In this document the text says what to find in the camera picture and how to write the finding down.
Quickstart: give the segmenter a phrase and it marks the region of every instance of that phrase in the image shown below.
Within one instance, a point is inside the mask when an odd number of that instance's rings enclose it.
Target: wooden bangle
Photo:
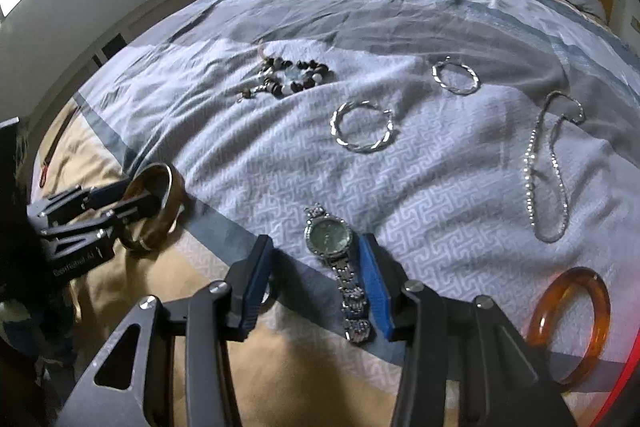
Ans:
[[[150,180],[162,177],[167,178],[168,187],[162,198],[160,211],[157,216],[145,221],[137,239],[133,239],[129,230],[124,229],[120,235],[120,242],[127,250],[145,253],[160,248],[180,213],[184,199],[184,180],[174,166],[166,163],[152,163],[143,169],[130,182],[121,201],[139,196]]]
[[[558,382],[562,393],[572,390],[595,367],[607,341],[611,322],[609,292],[602,277],[590,268],[571,268],[555,279],[540,298],[529,323],[527,342],[530,346],[548,349],[557,319],[556,314],[560,304],[570,295],[568,289],[573,285],[582,286],[591,298],[593,329],[589,346],[582,360],[568,377]]]

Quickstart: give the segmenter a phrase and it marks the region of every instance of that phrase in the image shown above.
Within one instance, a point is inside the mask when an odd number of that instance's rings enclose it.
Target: wristwatch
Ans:
[[[353,231],[343,219],[332,216],[319,203],[305,208],[305,214],[307,248],[331,267],[338,278],[344,336],[351,344],[361,344],[369,338],[371,323],[367,317],[367,298],[349,264]]]

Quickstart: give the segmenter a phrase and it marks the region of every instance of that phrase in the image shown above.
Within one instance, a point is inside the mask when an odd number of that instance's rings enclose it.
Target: silver hoop earring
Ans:
[[[342,132],[340,131],[340,122],[342,121],[342,117],[347,114],[349,111],[356,107],[367,107],[369,109],[373,109],[384,114],[388,120],[386,121],[386,131],[385,135],[379,139],[375,143],[358,145],[355,143],[349,143],[342,136]],[[390,109],[382,110],[377,105],[369,102],[369,100],[364,100],[362,102],[345,102],[343,103],[336,111],[333,113],[331,120],[329,121],[329,125],[331,126],[331,134],[335,137],[335,140],[350,150],[351,152],[360,152],[360,153],[368,153],[380,151],[387,147],[394,135],[395,126],[394,126],[394,114]]]
[[[471,79],[474,81],[474,85],[467,89],[460,89],[458,87],[453,87],[453,86],[449,86],[448,84],[445,84],[440,78],[440,76],[438,75],[438,72],[448,64],[452,64],[453,66],[458,66],[463,70],[465,70],[468,74],[470,74]],[[466,64],[463,64],[462,62],[453,62],[451,60],[451,57],[447,57],[444,60],[436,62],[436,64],[433,65],[433,68],[431,68],[431,74],[433,75],[433,79],[438,84],[440,84],[440,87],[452,92],[453,94],[461,94],[461,95],[472,94],[472,93],[475,93],[480,88],[480,80],[478,79],[476,72]]]

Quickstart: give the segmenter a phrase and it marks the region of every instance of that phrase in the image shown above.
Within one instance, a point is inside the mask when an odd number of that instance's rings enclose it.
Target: orange bangle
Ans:
[[[560,304],[570,295],[568,289],[572,285],[582,286],[591,298],[593,329],[589,346],[582,360],[568,377],[558,382],[562,393],[570,391],[582,382],[595,367],[607,341],[611,322],[609,292],[602,277],[590,268],[581,266],[571,268],[554,280],[540,298],[529,323],[527,342],[530,346],[548,349],[556,323],[556,314]]]

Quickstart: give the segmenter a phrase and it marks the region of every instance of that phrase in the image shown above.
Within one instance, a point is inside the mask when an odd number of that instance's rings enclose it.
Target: bedspread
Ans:
[[[237,103],[256,85],[259,42],[269,55],[313,58],[333,73],[280,100],[263,93]],[[447,55],[476,71],[478,92],[456,96],[433,81],[431,65]],[[196,1],[122,50],[65,108],[78,104],[81,115],[58,146],[45,192],[164,161],[183,175],[189,200],[156,259],[128,258],[116,245],[116,259],[74,283],[84,363],[136,298],[190,295],[267,233],[282,251],[278,302],[231,349],[245,425],[388,425],[403,346],[380,334],[362,347],[344,339],[334,275],[303,237],[303,209],[320,202],[374,233],[411,279],[450,298],[491,295],[521,331],[559,273],[600,273],[611,296],[609,340],[594,373],[565,397],[588,425],[640,323],[639,71],[639,59],[568,0]],[[548,245],[529,225],[522,168],[554,89],[582,103],[586,122],[564,123],[556,143],[570,222]],[[358,155],[338,146],[329,119],[347,100],[393,111],[400,131],[387,149]],[[565,109],[551,106],[547,132]],[[344,131],[376,137],[383,121],[354,111]],[[551,174],[544,154],[538,165]],[[559,220],[552,188],[536,193],[551,228]],[[567,309],[553,374],[577,363],[592,317],[588,298]],[[452,384],[448,425],[456,400]]]

